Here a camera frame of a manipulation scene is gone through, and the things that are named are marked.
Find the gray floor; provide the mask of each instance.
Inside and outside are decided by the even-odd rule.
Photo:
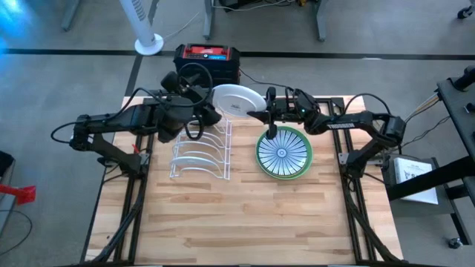
[[[151,1],[145,3],[148,9]],[[202,1],[196,0],[160,1],[155,31],[163,36],[173,33],[200,11],[201,5]],[[463,22],[454,19],[456,12],[467,5],[463,0],[330,1],[329,33],[323,44],[315,40],[309,7],[269,7],[229,14],[217,10],[214,36],[209,42],[241,50],[474,54],[475,18]],[[0,45],[132,49],[135,37],[118,1],[83,1],[68,33],[59,26],[63,8],[63,1],[0,1]],[[204,42],[200,36],[202,23],[199,15],[182,33],[167,39],[165,49]],[[160,88],[163,75],[173,69],[171,60],[144,58],[137,87]],[[32,218],[33,232],[20,247],[0,257],[0,266],[52,266],[79,261],[103,169],[96,163],[95,154],[73,151],[51,141],[49,134],[79,114],[115,111],[133,62],[134,56],[0,55],[0,150],[18,160],[14,186],[37,186],[36,201],[18,207]],[[387,101],[393,113],[407,116],[433,93],[437,81],[457,76],[475,62],[245,58],[241,64],[256,79],[291,85],[312,94],[375,93]],[[247,78],[242,84],[259,93],[266,90]],[[365,101],[368,109],[382,111],[379,103]],[[443,116],[447,112],[439,104],[415,118],[407,127],[405,139],[411,140]],[[70,134],[63,131],[59,137],[67,139]],[[404,152],[435,156],[441,165],[465,155],[451,121]],[[475,238],[474,207],[468,200],[457,204]],[[473,246],[454,251],[445,245],[445,238],[456,235],[448,215],[395,221],[406,260],[444,266],[472,266],[475,262]],[[0,237],[0,251],[16,243],[26,230],[27,222],[14,214]]]

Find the red battery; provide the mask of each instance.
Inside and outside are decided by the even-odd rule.
[[[233,47],[213,44],[187,44],[180,45],[175,51],[173,62],[177,72],[185,64],[194,62],[206,67],[213,78],[213,84],[235,84],[239,85],[240,52]],[[187,67],[182,75],[192,76],[202,73],[198,67]],[[208,87],[208,79],[201,76],[196,85]]]

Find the wooden tabletop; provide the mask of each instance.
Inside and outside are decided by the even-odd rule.
[[[342,97],[345,102],[350,98]],[[142,101],[136,97],[132,103]],[[348,113],[364,109],[358,98]],[[302,125],[286,125],[305,132]],[[313,147],[310,169],[295,180],[282,181],[265,174],[256,162],[255,145],[265,130],[256,119],[232,120],[230,181],[192,171],[169,178],[174,142],[155,140],[136,264],[354,263],[331,131],[306,135]],[[351,130],[351,136],[355,149],[370,140],[360,130]],[[134,143],[131,133],[115,135],[114,144],[125,152],[132,153]],[[381,178],[377,167],[368,166],[366,172]],[[119,170],[105,178],[117,174]],[[368,178],[361,184],[371,226],[391,252],[402,258],[384,185]],[[117,230],[126,186],[126,178],[103,185],[86,260],[98,255]],[[361,229],[358,232],[365,255]],[[130,230],[125,237],[125,256],[129,238]]]

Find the dish rack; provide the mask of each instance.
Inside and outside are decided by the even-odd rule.
[[[188,124],[192,136],[198,135],[197,120]],[[203,171],[218,179],[231,179],[232,124],[223,117],[205,128],[199,140],[191,140],[181,131],[172,147],[170,178],[182,177],[184,171]]]

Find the green plate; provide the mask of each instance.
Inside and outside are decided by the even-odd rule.
[[[291,127],[277,127],[274,139],[266,138],[264,132],[256,145],[259,166],[277,179],[295,179],[310,168],[313,159],[309,140]]]

